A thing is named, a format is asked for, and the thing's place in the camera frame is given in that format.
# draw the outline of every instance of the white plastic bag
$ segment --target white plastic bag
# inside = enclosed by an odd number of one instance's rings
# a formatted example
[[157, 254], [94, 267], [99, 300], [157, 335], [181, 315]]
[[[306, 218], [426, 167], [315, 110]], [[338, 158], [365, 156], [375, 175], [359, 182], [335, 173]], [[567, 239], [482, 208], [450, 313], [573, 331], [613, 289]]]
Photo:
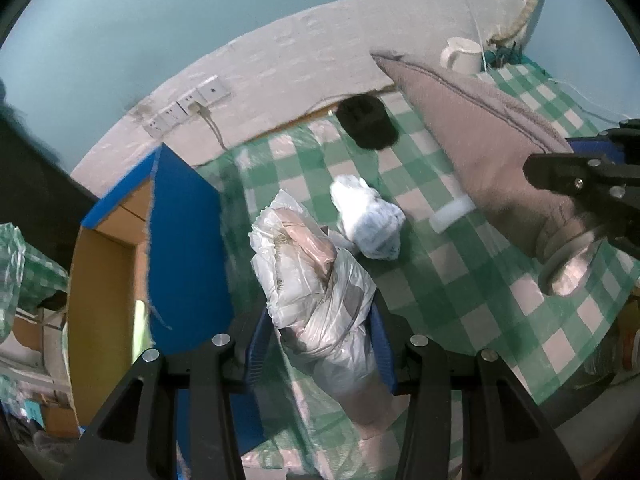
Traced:
[[330, 187], [340, 219], [338, 228], [362, 254], [373, 260], [395, 260], [400, 254], [400, 228], [405, 216], [394, 204], [354, 175], [338, 175]]
[[324, 274], [287, 234], [281, 209], [300, 218], [316, 246], [331, 244], [308, 212], [281, 190], [252, 225], [252, 266], [290, 362], [339, 402], [377, 373], [364, 328], [376, 285], [349, 251], [332, 244], [335, 260]]

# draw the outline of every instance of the silver screw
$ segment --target silver screw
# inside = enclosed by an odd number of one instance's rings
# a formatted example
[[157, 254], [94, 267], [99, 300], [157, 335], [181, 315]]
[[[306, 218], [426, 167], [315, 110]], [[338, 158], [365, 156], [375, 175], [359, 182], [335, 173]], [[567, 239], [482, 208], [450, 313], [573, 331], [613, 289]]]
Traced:
[[609, 188], [609, 194], [613, 198], [622, 198], [625, 195], [625, 188], [622, 186], [611, 186]]
[[485, 348], [480, 352], [480, 357], [482, 357], [482, 359], [484, 359], [485, 361], [493, 363], [498, 359], [498, 352], [496, 352], [495, 350], [491, 350], [490, 348]]
[[142, 352], [142, 360], [145, 363], [152, 363], [160, 357], [160, 352], [155, 348], [149, 348]]
[[409, 339], [414, 346], [427, 346], [429, 344], [429, 338], [422, 334], [414, 334]]
[[215, 346], [224, 346], [231, 341], [231, 336], [229, 334], [216, 334], [211, 339], [211, 342]]

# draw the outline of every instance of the beige corrugated hose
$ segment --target beige corrugated hose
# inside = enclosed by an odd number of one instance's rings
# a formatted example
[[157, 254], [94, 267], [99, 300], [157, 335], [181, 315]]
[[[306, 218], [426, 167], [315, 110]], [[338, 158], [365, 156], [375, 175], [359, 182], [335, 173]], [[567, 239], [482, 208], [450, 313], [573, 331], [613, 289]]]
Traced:
[[520, 15], [516, 18], [516, 20], [511, 23], [511, 27], [509, 27], [505, 32], [499, 32], [492, 35], [489, 38], [489, 44], [500, 45], [505, 43], [506, 41], [512, 40], [524, 27], [531, 18], [533, 11], [536, 10], [538, 3], [540, 0], [527, 0]]

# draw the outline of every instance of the power outlet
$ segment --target power outlet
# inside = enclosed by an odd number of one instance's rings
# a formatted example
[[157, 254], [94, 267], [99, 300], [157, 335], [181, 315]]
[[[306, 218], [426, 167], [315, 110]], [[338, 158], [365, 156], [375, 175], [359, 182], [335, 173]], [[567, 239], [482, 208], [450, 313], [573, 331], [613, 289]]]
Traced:
[[180, 124], [184, 122], [184, 120], [189, 117], [188, 113], [185, 112], [178, 103], [171, 103], [166, 108], [163, 108], [158, 112], [158, 116], [163, 118], [167, 124], [167, 129], [173, 128], [176, 124]]
[[189, 110], [189, 105], [194, 103], [200, 103], [202, 106], [207, 106], [206, 99], [197, 88], [192, 88], [178, 99], [180, 108], [187, 112], [187, 115], [193, 115], [195, 113], [195, 111]]
[[200, 91], [207, 105], [215, 103], [231, 93], [217, 75], [200, 83], [197, 90]]
[[143, 128], [154, 139], [161, 139], [162, 135], [169, 129], [169, 126], [161, 116], [156, 115], [148, 123], [144, 124]]

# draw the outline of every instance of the green checkered fabric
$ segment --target green checkered fabric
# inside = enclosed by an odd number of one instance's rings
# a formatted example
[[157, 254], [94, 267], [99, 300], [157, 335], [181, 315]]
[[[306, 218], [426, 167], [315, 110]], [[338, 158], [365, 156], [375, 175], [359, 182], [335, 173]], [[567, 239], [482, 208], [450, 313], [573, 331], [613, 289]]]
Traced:
[[26, 243], [20, 229], [0, 224], [0, 342], [11, 332], [18, 307], [35, 314], [67, 283], [66, 270]]
[[[596, 129], [548, 76], [533, 65], [480, 76], [552, 122], [564, 136]], [[586, 286], [568, 298], [543, 296], [540, 266], [524, 256], [476, 211], [436, 234], [430, 215], [463, 194], [447, 155], [399, 92], [382, 96], [398, 142], [381, 152], [360, 149], [333, 116], [255, 139], [200, 168], [222, 200], [222, 235], [234, 306], [250, 307], [260, 287], [250, 266], [251, 222], [279, 189], [302, 203], [319, 224], [335, 228], [329, 186], [356, 174], [399, 205], [408, 221], [398, 260], [359, 257], [391, 310], [417, 333], [446, 349], [475, 354], [493, 348], [542, 402], [593, 351], [640, 275], [640, 265], [601, 245]], [[405, 416], [382, 436], [361, 440], [339, 405], [292, 368], [277, 345], [258, 383], [268, 441], [244, 457], [247, 465], [319, 472], [324, 478], [392, 478]], [[451, 466], [462, 460], [462, 410], [454, 392]]]

